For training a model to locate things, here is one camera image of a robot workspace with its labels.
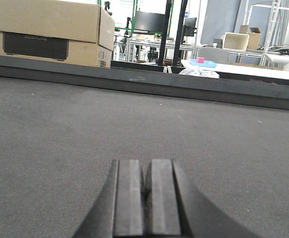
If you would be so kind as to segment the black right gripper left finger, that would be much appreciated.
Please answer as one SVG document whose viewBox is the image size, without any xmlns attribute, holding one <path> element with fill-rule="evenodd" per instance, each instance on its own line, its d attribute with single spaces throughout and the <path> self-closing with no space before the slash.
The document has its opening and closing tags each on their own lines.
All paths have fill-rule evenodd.
<svg viewBox="0 0 289 238">
<path fill-rule="evenodd" d="M 138 160 L 114 160 L 74 238 L 143 238 L 143 180 Z"/>
</svg>

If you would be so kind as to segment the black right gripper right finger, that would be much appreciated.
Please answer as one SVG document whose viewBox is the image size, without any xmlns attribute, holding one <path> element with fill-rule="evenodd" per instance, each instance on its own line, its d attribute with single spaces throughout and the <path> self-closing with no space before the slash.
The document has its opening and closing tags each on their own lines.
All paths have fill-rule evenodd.
<svg viewBox="0 0 289 238">
<path fill-rule="evenodd" d="M 146 189 L 149 238 L 258 237 L 216 207 L 172 160 L 152 160 Z"/>
</svg>

